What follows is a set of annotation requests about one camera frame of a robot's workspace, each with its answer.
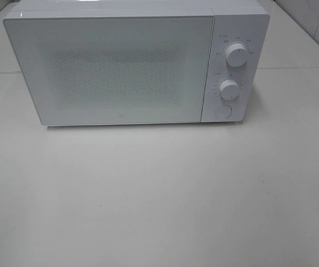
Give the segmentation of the white round knob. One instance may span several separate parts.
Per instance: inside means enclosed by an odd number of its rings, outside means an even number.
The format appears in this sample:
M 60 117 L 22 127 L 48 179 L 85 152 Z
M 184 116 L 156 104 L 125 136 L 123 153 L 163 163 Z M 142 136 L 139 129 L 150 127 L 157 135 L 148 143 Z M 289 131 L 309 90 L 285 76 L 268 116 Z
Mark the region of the white round knob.
M 239 84 L 235 80 L 225 80 L 219 85 L 220 96 L 224 100 L 233 100 L 240 93 Z
M 243 42 L 230 43 L 225 49 L 226 62 L 231 67 L 244 65 L 248 58 L 248 48 Z

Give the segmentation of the round door release button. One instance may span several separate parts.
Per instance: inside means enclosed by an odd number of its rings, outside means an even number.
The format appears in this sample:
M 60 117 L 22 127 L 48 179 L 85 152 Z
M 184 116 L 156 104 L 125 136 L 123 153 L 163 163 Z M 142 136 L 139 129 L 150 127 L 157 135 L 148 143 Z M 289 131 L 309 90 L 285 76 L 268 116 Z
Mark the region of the round door release button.
M 215 116 L 220 120 L 228 119 L 232 114 L 232 108 L 228 105 L 222 105 L 216 108 Z

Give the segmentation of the white microwave door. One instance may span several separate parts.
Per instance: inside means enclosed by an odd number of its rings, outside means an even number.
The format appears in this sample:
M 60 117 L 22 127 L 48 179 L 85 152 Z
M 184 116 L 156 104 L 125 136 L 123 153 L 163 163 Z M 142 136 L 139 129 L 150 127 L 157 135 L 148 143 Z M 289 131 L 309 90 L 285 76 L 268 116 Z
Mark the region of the white microwave door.
M 198 122 L 213 17 L 6 19 L 41 124 Z

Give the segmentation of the white microwave oven body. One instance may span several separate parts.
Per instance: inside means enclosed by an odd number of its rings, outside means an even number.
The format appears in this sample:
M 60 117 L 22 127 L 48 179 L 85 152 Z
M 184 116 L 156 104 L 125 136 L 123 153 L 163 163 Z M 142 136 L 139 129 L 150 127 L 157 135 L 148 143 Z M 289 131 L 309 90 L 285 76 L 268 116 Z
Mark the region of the white microwave oven body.
M 181 123 L 241 121 L 250 98 L 270 21 L 270 15 L 257 1 L 20 1 L 4 21 L 199 16 L 213 17 L 202 114 L 198 122 Z M 229 66 L 225 58 L 226 47 L 234 42 L 243 42 L 248 48 L 247 61 L 240 67 Z M 225 80 L 235 80 L 239 84 L 240 93 L 233 100 L 224 100 L 220 96 L 218 88 Z M 232 108 L 232 114 L 226 120 L 215 116 L 216 108 L 222 105 Z

